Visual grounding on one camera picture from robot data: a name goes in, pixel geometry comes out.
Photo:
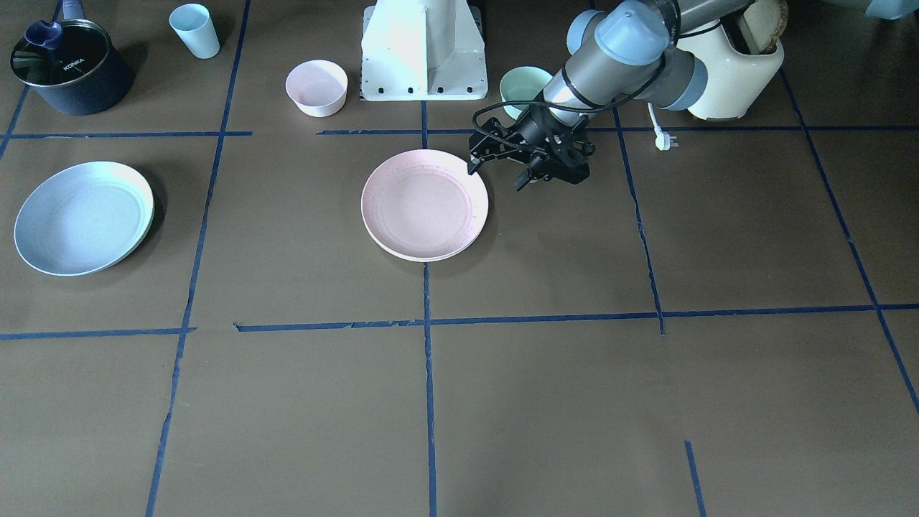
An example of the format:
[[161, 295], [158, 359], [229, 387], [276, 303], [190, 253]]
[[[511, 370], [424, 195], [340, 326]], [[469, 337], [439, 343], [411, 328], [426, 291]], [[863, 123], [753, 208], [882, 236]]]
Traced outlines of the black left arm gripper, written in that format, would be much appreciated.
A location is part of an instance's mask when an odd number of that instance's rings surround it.
[[487, 162], [508, 159], [525, 167], [515, 179], [515, 191], [536, 181], [551, 181], [547, 158], [551, 145], [570, 144], [588, 159], [595, 151], [587, 138], [588, 118], [582, 116], [574, 126], [563, 124], [548, 108], [527, 108], [511, 126], [492, 117], [480, 124], [478, 118], [489, 111], [473, 114], [473, 134], [469, 138], [470, 159], [467, 174], [476, 174]]

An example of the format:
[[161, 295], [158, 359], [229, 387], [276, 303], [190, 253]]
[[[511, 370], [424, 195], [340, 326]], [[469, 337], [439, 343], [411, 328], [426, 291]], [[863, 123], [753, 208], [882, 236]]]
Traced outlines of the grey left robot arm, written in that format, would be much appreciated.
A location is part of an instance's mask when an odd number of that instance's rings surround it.
[[671, 111], [699, 100], [708, 69], [677, 46], [680, 36], [728, 14], [747, 1], [623, 1], [610, 12], [585, 11], [567, 35], [570, 58], [547, 85], [521, 101], [510, 126], [496, 118], [474, 121], [468, 174], [493, 160], [524, 164], [521, 190], [538, 180], [572, 185], [588, 179], [594, 144], [587, 127], [595, 115], [643, 99]]

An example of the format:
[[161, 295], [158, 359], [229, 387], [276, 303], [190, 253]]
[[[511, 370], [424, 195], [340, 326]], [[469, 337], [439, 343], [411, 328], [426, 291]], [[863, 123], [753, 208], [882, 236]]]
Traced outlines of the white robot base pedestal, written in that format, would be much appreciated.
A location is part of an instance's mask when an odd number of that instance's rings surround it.
[[360, 46], [366, 101], [488, 95], [482, 14], [467, 1], [378, 1], [364, 9]]

